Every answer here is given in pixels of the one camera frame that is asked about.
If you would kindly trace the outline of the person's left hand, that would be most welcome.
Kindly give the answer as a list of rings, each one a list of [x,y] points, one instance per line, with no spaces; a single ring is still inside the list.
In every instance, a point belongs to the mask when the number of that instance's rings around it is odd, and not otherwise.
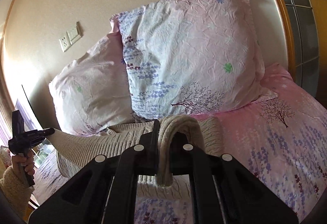
[[[30,150],[27,154],[27,157],[20,156],[20,155],[14,155],[11,157],[12,160],[12,168],[14,171],[14,174],[17,177],[22,178],[24,173],[20,171],[21,167],[24,167],[24,171],[28,174],[33,176],[35,173],[34,170],[34,154]]]

